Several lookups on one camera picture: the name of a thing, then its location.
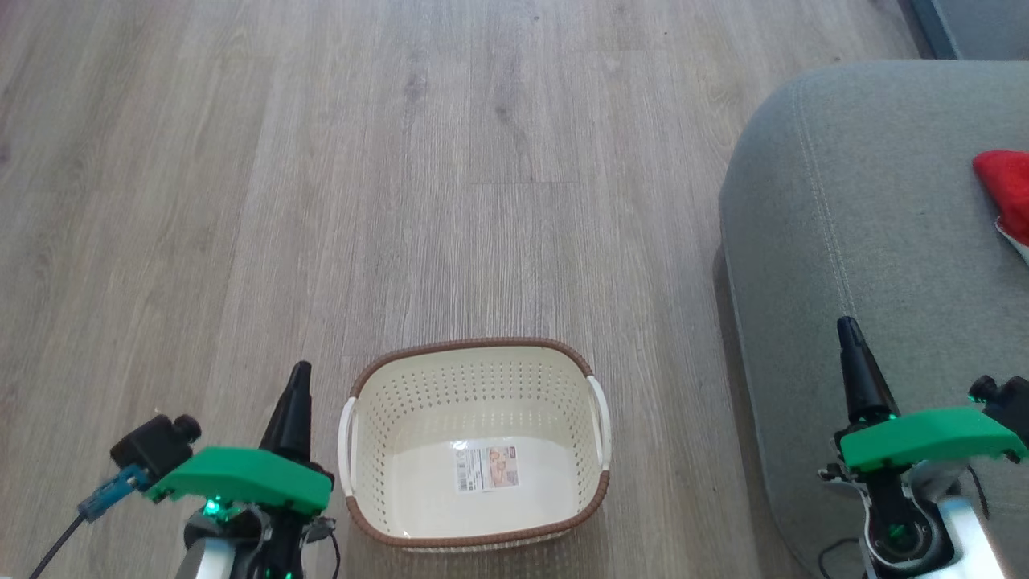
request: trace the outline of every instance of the white plastic basket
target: white plastic basket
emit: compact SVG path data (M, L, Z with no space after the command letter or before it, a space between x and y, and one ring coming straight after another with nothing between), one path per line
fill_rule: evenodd
M388 545L476 551L567 533L607 492L611 427L590 366L553 340L389 355L340 418L340 486Z

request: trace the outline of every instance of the fabric upholstery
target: fabric upholstery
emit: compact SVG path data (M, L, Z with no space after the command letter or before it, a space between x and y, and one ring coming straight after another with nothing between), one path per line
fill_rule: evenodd
M1029 149L1027 95L1029 63L833 67L773 95L737 144L722 236L766 488L813 574L862 520L815 476L847 420L840 316L901 411L967 404L982 374L1029 377L1029 267L971 169L981 151ZM1029 466L974 466L995 542L1029 577ZM833 577L859 577L859 560L836 556Z

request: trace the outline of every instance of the black cable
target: black cable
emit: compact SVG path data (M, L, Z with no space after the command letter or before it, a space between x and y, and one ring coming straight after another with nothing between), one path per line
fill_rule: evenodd
M39 576L43 573L43 569L46 568L46 565L50 563L50 559L54 558L54 555L58 554L58 551L61 550L61 547L63 547L64 544L68 541L68 538L71 537L71 534L75 533L75 530L78 529L78 526L82 524L82 521L84 520L85 520L85 514L79 513L78 516L75 517L75 520L71 521L71 524L68 526L68 529L66 529L65 532L61 534L61 538L58 539L58 542L54 543L54 546L50 547L50 550L46 551L46 554L43 555L43 560L39 562L39 565L36 566L36 570L29 575L29 579L39 579Z
M332 572L332 579L340 579L340 564L343 559L340 557L340 542L335 540L335 531L329 533L328 538L332 540L332 548L335 549L335 571Z
M822 552L818 553L818 571L822 572L822 577L824 577L825 579L832 579L831 577L829 577L829 572L825 571L825 555L829 554L829 551L831 551L832 549L838 549L848 543L856 544L857 537L848 537L846 539L840 539L836 543L832 543L828 547L822 549Z
M986 493L983 492L983 483L979 481L975 469L968 467L968 472L971 473L971 481L975 483L975 492L979 493L979 504L983 507L983 518L990 520L990 505L986 502Z

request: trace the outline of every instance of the red pillow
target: red pillow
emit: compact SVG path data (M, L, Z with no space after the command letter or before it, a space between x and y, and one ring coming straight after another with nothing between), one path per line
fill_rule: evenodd
M971 166L1000 207L1000 227L1029 245L1029 152L988 150L977 155Z

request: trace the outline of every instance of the wooden floor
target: wooden floor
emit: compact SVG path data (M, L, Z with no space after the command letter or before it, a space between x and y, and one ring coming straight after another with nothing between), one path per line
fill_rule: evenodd
M336 494L343 577L801 575L761 488L718 188L778 84L914 57L892 0L0 2L0 575L154 412L252 445L306 358L334 470L372 358L510 335L597 369L603 509L553 543L413 555ZM171 577L196 507L126 501L45 577ZM327 579L331 546L308 555Z

